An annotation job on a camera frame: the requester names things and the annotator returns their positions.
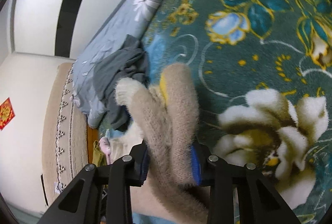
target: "stuffed animal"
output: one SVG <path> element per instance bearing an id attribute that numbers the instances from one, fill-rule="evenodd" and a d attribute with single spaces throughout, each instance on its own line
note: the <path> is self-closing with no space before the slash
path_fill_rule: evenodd
<path id="1" fill-rule="evenodd" d="M 208 210 L 203 200 L 208 195 L 188 191 L 194 186 L 190 145 L 199 115 L 189 68 L 180 63 L 167 66 L 159 85 L 149 89 L 123 78 L 116 86 L 116 102 L 127 107 L 133 118 L 131 127 L 140 130 L 137 135 L 146 141 L 151 157 L 144 186 L 131 190 L 133 211 L 178 224 L 206 223 Z"/>

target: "decorative trim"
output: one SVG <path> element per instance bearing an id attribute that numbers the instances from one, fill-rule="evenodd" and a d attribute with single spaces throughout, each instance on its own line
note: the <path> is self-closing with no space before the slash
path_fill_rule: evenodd
<path id="1" fill-rule="evenodd" d="M 73 180 L 74 175 L 74 163 L 71 155 L 71 140 L 73 136 L 73 112 L 74 112 L 74 102 L 71 103 L 71 111 L 70 111 L 70 124 L 69 124 L 69 162 L 70 162 L 70 177 Z"/>
<path id="2" fill-rule="evenodd" d="M 59 113 L 58 113 L 58 119 L 57 119 L 57 124 L 56 124 L 55 161 L 56 161 L 56 172 L 57 172 L 57 178 L 58 178 L 58 182 L 55 182 L 55 192 L 56 193 L 61 193 L 66 187 L 66 184 L 61 182 L 61 174 L 66 170 L 66 168 L 63 165 L 61 165 L 61 163 L 60 163 L 60 155 L 64 152 L 64 149 L 59 146 L 59 141 L 60 141 L 60 138 L 65 135 L 65 133 L 60 130 L 60 127 L 61 127 L 61 123 L 67 119 L 67 117 L 62 115 L 62 110 L 65 106 L 68 105 L 68 102 L 64 101 L 64 97 L 65 97 L 65 95 L 67 95 L 70 92 L 70 90 L 68 90 L 66 88 L 67 85 L 69 83 L 73 82 L 73 80 L 70 79 L 70 75 L 72 74 L 72 69 L 73 69 L 73 66 L 70 68 L 70 71 L 68 72 L 66 83 L 63 87 L 61 102 L 60 102 L 60 107 L 59 107 Z"/>

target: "white wall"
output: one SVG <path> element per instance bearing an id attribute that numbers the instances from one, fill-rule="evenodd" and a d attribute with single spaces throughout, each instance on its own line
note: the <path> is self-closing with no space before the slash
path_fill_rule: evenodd
<path id="1" fill-rule="evenodd" d="M 0 192 L 14 206 L 44 212 L 40 181 L 44 117 L 57 67 L 68 59 L 13 53 L 0 65 L 0 103 L 14 119 L 0 131 Z"/>
<path id="2" fill-rule="evenodd" d="M 13 0 L 7 0 L 0 11 L 0 65 L 11 53 L 11 16 Z"/>

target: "yellow patch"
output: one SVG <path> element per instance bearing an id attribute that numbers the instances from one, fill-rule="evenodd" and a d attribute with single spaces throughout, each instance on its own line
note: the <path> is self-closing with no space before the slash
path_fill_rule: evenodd
<path id="1" fill-rule="evenodd" d="M 170 36 L 171 36 L 171 37 L 175 37 L 175 36 L 179 33 L 179 30 L 180 30 L 180 27 L 175 27 L 175 28 L 173 28 L 173 30 L 172 30 Z"/>
<path id="2" fill-rule="evenodd" d="M 244 59 L 239 60 L 237 63 L 238 63 L 240 66 L 244 66 L 245 64 L 247 64 L 247 62 L 246 62 Z"/>
<path id="3" fill-rule="evenodd" d="M 279 163 L 279 159 L 274 157 L 274 158 L 270 159 L 266 165 L 273 167 L 273 166 L 276 166 L 278 163 Z"/>
<path id="4" fill-rule="evenodd" d="M 325 92 L 322 90 L 321 87 L 318 87 L 317 92 L 316 92 L 316 97 L 321 97 L 321 96 L 324 96 L 324 95 L 325 95 Z"/>
<path id="5" fill-rule="evenodd" d="M 287 95 L 294 95 L 296 92 L 297 92 L 296 89 L 293 89 L 291 91 L 282 92 L 281 94 L 287 96 Z"/>
<path id="6" fill-rule="evenodd" d="M 260 82 L 258 85 L 256 85 L 256 89 L 260 89 L 261 87 L 264 87 L 265 89 L 269 88 L 264 82 Z"/>
<path id="7" fill-rule="evenodd" d="M 248 148 L 251 148 L 253 145 L 269 146 L 273 143 L 271 136 L 263 130 L 247 130 L 238 134 L 238 136 L 245 137 L 248 140 L 248 144 L 244 146 L 248 146 Z"/>
<path id="8" fill-rule="evenodd" d="M 160 87 L 160 91 L 161 94 L 163 95 L 164 99 L 165 99 L 165 104 L 168 104 L 168 94 L 167 94 L 167 87 L 166 87 L 166 79 L 164 74 L 162 73 L 160 76 L 160 82 L 159 82 L 159 87 Z"/>

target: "red sticker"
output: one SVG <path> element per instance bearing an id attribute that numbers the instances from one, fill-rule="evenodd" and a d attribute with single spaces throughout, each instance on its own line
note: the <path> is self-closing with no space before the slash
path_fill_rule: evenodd
<path id="1" fill-rule="evenodd" d="M 10 99 L 4 101 L 0 105 L 0 131 L 14 118 L 15 113 Z"/>

